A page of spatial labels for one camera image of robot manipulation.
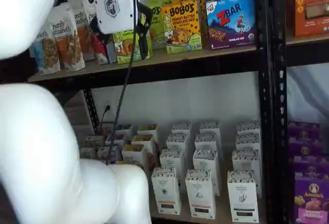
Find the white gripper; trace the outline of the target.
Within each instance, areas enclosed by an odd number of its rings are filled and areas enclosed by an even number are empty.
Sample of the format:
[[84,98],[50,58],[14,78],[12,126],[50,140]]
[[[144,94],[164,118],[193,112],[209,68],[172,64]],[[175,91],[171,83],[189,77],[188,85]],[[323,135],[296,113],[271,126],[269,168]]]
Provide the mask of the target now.
[[101,42],[108,41],[107,34],[132,30],[134,13],[138,12],[136,32],[140,57],[144,60],[149,52],[147,33],[152,23],[152,9],[139,0],[94,0],[96,17],[89,26]]

